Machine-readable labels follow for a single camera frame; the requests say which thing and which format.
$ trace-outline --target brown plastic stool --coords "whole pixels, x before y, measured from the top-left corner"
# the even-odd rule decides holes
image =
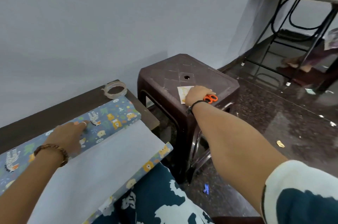
[[[146,105],[147,96],[176,126],[173,175],[179,183],[186,175],[190,182],[195,170],[211,157],[207,150],[194,159],[202,134],[194,116],[187,114],[187,107],[181,104],[177,90],[179,86],[194,85],[212,89],[218,97],[213,106],[233,113],[239,93],[237,80],[187,54],[178,54],[142,68],[137,79],[137,96],[141,103]]]

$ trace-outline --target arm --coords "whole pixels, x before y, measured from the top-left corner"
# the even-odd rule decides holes
[[[77,153],[80,150],[80,134],[85,127],[84,123],[58,126],[44,144],[56,144],[69,154]],[[27,223],[41,193],[62,161],[63,155],[57,149],[44,149],[36,155],[27,169],[0,196],[1,223]]]
[[[191,106],[206,94],[215,93],[203,86],[191,88],[186,105]],[[208,141],[217,172],[261,213],[265,181],[287,158],[255,128],[234,115],[205,102],[197,103],[192,111]]]

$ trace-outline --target white underside of wrapping paper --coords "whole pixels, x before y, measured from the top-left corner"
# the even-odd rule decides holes
[[[81,224],[163,146],[141,120],[115,133],[56,171],[28,224]]]

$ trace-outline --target forearm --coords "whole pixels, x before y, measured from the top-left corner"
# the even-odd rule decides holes
[[[264,183],[287,159],[251,125],[201,102],[193,107],[218,173],[260,213]]]
[[[41,193],[62,161],[62,154],[55,149],[44,149],[37,154],[35,160],[0,196],[1,223],[27,223]]]

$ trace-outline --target animal print wrapping paper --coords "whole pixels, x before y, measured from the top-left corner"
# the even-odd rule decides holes
[[[149,159],[130,179],[120,187],[112,196],[110,196],[99,209],[94,212],[86,221],[82,224],[92,224],[101,214],[104,216],[110,216],[114,211],[114,203],[121,196],[124,195],[129,189],[131,189],[136,182],[138,182],[144,175],[147,174],[156,164],[158,164],[163,158],[165,158],[173,150],[172,145],[167,142],[163,149],[159,150],[152,158]]]
[[[84,152],[139,119],[141,114],[131,101],[121,96],[70,122],[77,124],[83,120],[91,121],[81,135],[81,152]],[[42,145],[52,132],[53,130],[50,130],[0,155],[0,195],[34,160],[34,150]]]

